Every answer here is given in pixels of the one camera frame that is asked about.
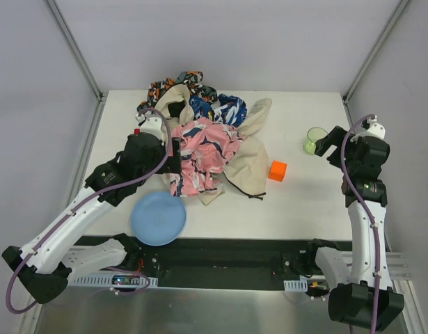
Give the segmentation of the pink patterned cloth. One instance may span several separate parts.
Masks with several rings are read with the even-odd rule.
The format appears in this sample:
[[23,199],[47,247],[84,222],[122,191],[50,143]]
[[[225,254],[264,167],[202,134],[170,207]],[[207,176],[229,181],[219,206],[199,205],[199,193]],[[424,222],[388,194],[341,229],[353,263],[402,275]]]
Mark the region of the pink patterned cloth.
[[223,184],[216,178],[238,153],[246,136],[235,127],[199,118],[173,131],[180,140],[181,171],[166,178],[173,197],[217,196]]

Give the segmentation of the beige cloth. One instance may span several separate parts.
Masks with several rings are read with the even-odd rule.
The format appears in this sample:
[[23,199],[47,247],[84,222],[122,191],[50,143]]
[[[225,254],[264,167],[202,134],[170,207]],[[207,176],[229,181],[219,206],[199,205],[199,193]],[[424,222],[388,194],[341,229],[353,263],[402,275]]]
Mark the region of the beige cloth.
[[[181,114],[176,118],[171,118],[168,113],[167,103],[182,101],[184,97],[188,96],[189,91],[185,86],[183,88],[174,87],[157,104],[158,111],[166,116],[172,131],[178,125],[187,125],[189,122],[197,120],[194,118],[194,112],[190,105],[184,107]],[[255,135],[263,128],[271,106],[272,100],[264,98],[254,103],[251,108],[247,108],[247,118],[240,126],[235,127],[246,136],[246,140],[224,171],[216,176],[220,180],[219,177],[223,175],[236,190],[252,199],[261,200],[266,194],[269,157],[264,144]],[[217,196],[200,194],[196,197],[204,205],[208,205]]]

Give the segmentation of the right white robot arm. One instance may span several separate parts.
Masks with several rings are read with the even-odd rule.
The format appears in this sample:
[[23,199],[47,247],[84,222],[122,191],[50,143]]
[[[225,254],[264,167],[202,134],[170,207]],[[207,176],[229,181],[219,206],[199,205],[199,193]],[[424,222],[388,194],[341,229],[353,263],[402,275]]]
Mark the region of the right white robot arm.
[[343,173],[342,194],[352,233],[351,264],[332,241],[314,239],[303,255],[308,273],[322,273],[328,283],[328,315],[371,333],[384,331],[404,309],[388,271],[385,221],[387,189],[379,176],[390,156],[386,129],[369,114],[345,130],[334,127],[315,143],[322,156],[330,147],[330,165]]

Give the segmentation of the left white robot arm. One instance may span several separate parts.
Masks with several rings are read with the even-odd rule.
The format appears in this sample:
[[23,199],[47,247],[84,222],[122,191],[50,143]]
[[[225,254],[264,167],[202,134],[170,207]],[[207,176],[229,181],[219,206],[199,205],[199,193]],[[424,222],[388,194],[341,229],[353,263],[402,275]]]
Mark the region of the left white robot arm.
[[35,304],[57,298],[75,279],[100,269],[139,275],[141,252],[125,233],[86,250],[70,248],[101,217],[134,195],[155,174],[179,172],[180,143],[171,135],[166,117],[155,109],[127,137],[123,150],[87,177],[72,202],[37,237],[22,247],[9,246],[2,258],[13,274],[6,290],[7,308],[15,281],[20,281]]

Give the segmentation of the blue white patterned cloth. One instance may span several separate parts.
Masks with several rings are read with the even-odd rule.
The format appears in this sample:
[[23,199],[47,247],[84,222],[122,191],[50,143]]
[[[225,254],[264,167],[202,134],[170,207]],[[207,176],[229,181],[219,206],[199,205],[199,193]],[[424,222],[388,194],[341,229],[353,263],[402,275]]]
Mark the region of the blue white patterned cloth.
[[213,98],[192,95],[189,105],[195,119],[207,118],[233,127],[240,126],[248,114],[245,101],[234,95],[220,94]]

